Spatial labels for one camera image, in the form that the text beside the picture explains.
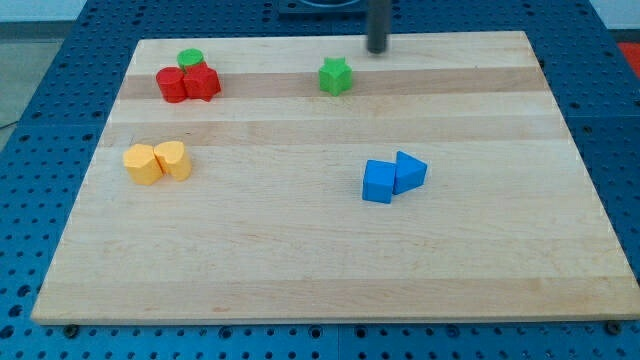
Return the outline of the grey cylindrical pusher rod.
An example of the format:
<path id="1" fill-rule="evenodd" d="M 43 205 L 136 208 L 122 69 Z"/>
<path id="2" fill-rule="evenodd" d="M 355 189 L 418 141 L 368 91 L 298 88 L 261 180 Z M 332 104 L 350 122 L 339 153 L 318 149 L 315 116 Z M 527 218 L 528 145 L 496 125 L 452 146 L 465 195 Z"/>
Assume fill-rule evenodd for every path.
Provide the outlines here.
<path id="1" fill-rule="evenodd" d="M 369 0 L 366 14 L 366 49 L 382 54 L 387 49 L 390 33 L 391 0 Z"/>

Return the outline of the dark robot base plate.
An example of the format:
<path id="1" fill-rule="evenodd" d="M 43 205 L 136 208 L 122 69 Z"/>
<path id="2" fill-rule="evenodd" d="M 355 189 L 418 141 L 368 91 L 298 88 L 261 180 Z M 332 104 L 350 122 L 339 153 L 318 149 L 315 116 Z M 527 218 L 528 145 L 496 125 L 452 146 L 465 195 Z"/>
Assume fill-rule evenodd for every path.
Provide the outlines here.
<path id="1" fill-rule="evenodd" d="M 363 13 L 366 0 L 276 0 L 280 15 Z"/>

